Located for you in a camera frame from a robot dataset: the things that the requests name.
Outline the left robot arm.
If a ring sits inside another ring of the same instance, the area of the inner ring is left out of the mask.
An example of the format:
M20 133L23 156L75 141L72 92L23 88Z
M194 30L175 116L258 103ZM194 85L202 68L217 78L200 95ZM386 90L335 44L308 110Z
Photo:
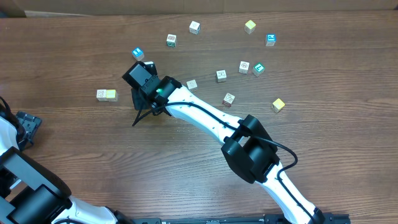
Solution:
M21 152L29 135L1 105L1 223L132 223L117 210L72 196L57 175Z

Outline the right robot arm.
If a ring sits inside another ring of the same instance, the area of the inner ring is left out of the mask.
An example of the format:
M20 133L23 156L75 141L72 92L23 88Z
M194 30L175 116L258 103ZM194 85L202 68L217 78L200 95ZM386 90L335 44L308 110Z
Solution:
M289 223L323 223L322 211L309 202L286 175L274 142L260 121L224 113L196 97L176 79L160 79L153 62L136 62L123 79L132 88L138 111L165 113L201 129L221 145L229 168L244 181L259 184L278 204Z

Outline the red letter white block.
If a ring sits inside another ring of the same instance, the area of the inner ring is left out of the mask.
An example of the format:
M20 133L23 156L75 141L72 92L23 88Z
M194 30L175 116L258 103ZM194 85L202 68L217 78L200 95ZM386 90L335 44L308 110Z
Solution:
M96 91L96 98L97 98L98 101L107 101L106 90L97 90Z

